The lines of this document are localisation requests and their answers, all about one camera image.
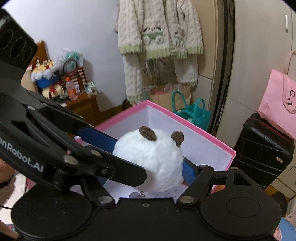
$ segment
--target white wall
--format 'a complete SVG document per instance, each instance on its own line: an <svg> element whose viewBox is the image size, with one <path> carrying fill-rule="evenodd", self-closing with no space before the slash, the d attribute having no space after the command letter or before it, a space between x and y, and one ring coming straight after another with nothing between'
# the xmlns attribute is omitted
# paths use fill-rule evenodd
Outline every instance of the white wall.
<svg viewBox="0 0 296 241"><path fill-rule="evenodd" d="M49 57L61 48L83 53L88 81L101 92L101 111L126 98L123 59L113 31L118 0L10 0L5 8L35 40L44 40Z"/></svg>

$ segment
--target basket handle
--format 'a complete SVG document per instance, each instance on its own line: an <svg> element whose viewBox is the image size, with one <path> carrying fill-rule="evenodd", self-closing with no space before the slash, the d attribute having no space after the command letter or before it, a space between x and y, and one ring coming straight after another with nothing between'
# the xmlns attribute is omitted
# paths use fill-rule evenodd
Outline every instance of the basket handle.
<svg viewBox="0 0 296 241"><path fill-rule="evenodd" d="M194 118L194 123L197 121L197 118L196 118L196 111L197 111L197 108L198 108L198 105L199 103L202 102L202 106L203 106L203 115L202 117L199 117L198 119L205 119L205 116L206 116L206 112L205 112L205 101L203 98L199 98L196 103L195 103L195 106L194 106L194 111L193 111L193 118Z"/></svg>
<svg viewBox="0 0 296 241"><path fill-rule="evenodd" d="M64 62L63 73L65 73L65 66L66 66L66 64L69 63L69 62L72 62L72 61L74 61L76 63L76 68L75 69L78 69L78 63L77 63L77 61L71 58L71 59L68 59L68 60L66 60Z"/></svg>
<svg viewBox="0 0 296 241"><path fill-rule="evenodd" d="M176 96L176 94L179 94L181 96L181 98L182 98L182 100L184 102L185 108L188 107L184 95L180 91L174 91L173 94L172 94L172 106L173 106L174 113L176 112L176 108L175 108L175 96Z"/></svg>

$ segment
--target woven basket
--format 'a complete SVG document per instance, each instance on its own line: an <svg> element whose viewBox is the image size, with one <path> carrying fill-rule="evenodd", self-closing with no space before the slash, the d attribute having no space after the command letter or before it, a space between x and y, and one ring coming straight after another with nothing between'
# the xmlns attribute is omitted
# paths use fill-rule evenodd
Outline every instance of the woven basket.
<svg viewBox="0 0 296 241"><path fill-rule="evenodd" d="M76 69L75 70L72 70L68 73L65 73L65 65L71 61L74 61L76 63ZM63 66L63 73L61 74L61 80L62 80L62 83L63 83L63 87L66 88L66 78L67 77L70 77L70 79L72 80L72 82L75 84L75 85L79 85L78 83L78 79L81 78L82 79L82 83L83 83L83 86L85 86L85 83L87 82L86 80L86 77L85 77L85 73L84 73L84 70L83 70L83 67L81 68L78 68L78 64L77 64L77 61L74 60L74 59L68 59L65 63L64 63L64 66Z"/></svg>

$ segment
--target teal tote bag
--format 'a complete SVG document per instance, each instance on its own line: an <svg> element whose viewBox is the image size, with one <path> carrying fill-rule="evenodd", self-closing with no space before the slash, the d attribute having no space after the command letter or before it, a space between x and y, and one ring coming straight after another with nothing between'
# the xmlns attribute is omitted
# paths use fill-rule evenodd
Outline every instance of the teal tote bag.
<svg viewBox="0 0 296 241"><path fill-rule="evenodd" d="M178 111L176 111L176 108L175 108L175 96L177 94L181 96L185 105L184 109L181 109ZM198 104L200 102L202 102L203 109L198 107ZM208 126L211 118L211 112L205 110L205 101L203 98L199 98L195 104L188 106L183 94L179 91L175 91L172 94L172 106L173 106L173 112L176 115L182 117L185 120L188 120L189 122L203 129L204 131L208 130Z"/></svg>

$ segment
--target door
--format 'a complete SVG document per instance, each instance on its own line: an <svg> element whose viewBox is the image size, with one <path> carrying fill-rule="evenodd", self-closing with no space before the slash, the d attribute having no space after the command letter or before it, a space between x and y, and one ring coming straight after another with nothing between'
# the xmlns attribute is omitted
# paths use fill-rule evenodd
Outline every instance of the door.
<svg viewBox="0 0 296 241"><path fill-rule="evenodd" d="M229 91L217 138L234 147L256 112L271 70L282 69L292 47L290 8L282 0L235 0L235 46Z"/></svg>

